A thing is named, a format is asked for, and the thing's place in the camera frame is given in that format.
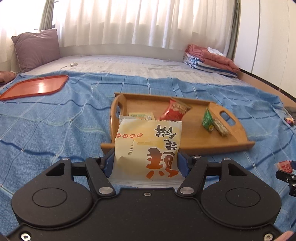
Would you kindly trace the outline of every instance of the yellow snack package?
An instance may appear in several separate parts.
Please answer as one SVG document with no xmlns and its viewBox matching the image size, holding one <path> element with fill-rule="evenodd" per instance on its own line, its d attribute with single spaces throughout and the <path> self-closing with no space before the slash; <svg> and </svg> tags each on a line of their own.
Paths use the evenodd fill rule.
<svg viewBox="0 0 296 241">
<path fill-rule="evenodd" d="M 152 112 L 129 112 L 128 116 L 143 120 L 155 120 Z"/>
<path fill-rule="evenodd" d="M 181 121 L 123 119 L 109 181 L 140 188 L 178 188 L 184 180 L 177 167 L 181 129 Z"/>
</svg>

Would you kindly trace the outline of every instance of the black device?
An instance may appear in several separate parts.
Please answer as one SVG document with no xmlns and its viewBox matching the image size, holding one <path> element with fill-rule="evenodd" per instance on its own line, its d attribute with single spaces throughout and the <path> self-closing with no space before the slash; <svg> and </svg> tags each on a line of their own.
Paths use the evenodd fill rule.
<svg viewBox="0 0 296 241">
<path fill-rule="evenodd" d="M 287 182 L 289 184 L 289 189 L 290 189 L 289 195 L 296 197 L 296 176 L 295 175 L 284 172 L 282 170 L 278 170 L 276 172 L 276 178 L 284 182 Z"/>
<path fill-rule="evenodd" d="M 107 179 L 114 149 L 84 162 L 63 158 L 14 194 L 20 225 L 0 241 L 271 241 L 281 235 L 273 225 L 281 199 L 270 186 L 230 158 L 180 158 L 188 175 L 177 192 L 122 188 L 118 194 Z M 86 176 L 90 190 L 74 175 Z M 207 176 L 220 178 L 203 190 Z"/>
</svg>

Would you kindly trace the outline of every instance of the wooden tray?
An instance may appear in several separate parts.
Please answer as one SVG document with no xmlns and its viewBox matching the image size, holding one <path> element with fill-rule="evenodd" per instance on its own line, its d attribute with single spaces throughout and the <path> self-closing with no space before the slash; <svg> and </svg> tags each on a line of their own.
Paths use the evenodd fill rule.
<svg viewBox="0 0 296 241">
<path fill-rule="evenodd" d="M 114 148 L 115 137 L 119 127 L 118 118 L 116 117 L 117 106 L 120 107 L 121 115 L 128 115 L 129 112 L 152 112 L 155 119 L 158 119 L 167 109 L 170 101 L 169 96 L 129 93 L 115 93 L 115 96 L 116 98 L 110 110 L 111 143 L 101 144 L 104 153 Z M 246 132 L 239 120 L 222 106 L 211 101 L 174 98 L 192 106 L 192 109 L 182 118 L 180 149 L 188 155 L 212 155 L 243 151 L 250 149 L 255 144 L 253 141 L 248 141 Z M 213 119 L 219 119 L 225 125 L 229 131 L 228 136 L 222 137 L 216 129 L 209 133 L 202 126 L 206 107 L 211 112 Z M 220 116 L 222 112 L 226 112 L 235 122 L 233 126 L 230 126 Z"/>
</svg>

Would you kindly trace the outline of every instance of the folded blanket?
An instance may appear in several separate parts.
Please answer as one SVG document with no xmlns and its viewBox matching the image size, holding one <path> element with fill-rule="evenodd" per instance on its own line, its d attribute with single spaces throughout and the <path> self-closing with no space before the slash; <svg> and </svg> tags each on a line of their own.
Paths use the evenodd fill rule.
<svg viewBox="0 0 296 241">
<path fill-rule="evenodd" d="M 9 71 L 0 71 L 0 85 L 4 85 L 12 80 L 14 80 L 16 74 Z"/>
<path fill-rule="evenodd" d="M 193 69 L 198 69 L 198 70 L 206 71 L 209 73 L 217 73 L 217 74 L 221 74 L 221 75 L 224 75 L 224 76 L 230 77 L 230 78 L 237 78 L 236 73 L 234 73 L 232 71 L 225 70 L 225 69 L 218 69 L 213 66 L 206 65 L 197 57 L 190 58 L 190 57 L 187 57 L 186 55 L 184 55 L 183 62 Z"/>
<path fill-rule="evenodd" d="M 232 62 L 231 59 L 221 55 L 210 53 L 206 48 L 199 47 L 194 44 L 189 44 L 185 52 L 198 57 L 207 65 L 211 65 L 219 69 L 229 70 L 235 73 L 239 72 L 239 68 Z"/>
</svg>

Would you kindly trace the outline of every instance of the white wardrobe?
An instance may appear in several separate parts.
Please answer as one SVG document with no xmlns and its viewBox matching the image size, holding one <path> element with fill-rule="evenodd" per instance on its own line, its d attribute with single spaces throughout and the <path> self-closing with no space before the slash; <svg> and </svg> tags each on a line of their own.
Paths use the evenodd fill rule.
<svg viewBox="0 0 296 241">
<path fill-rule="evenodd" d="M 242 0 L 234 63 L 296 97 L 296 3 Z"/>
</svg>

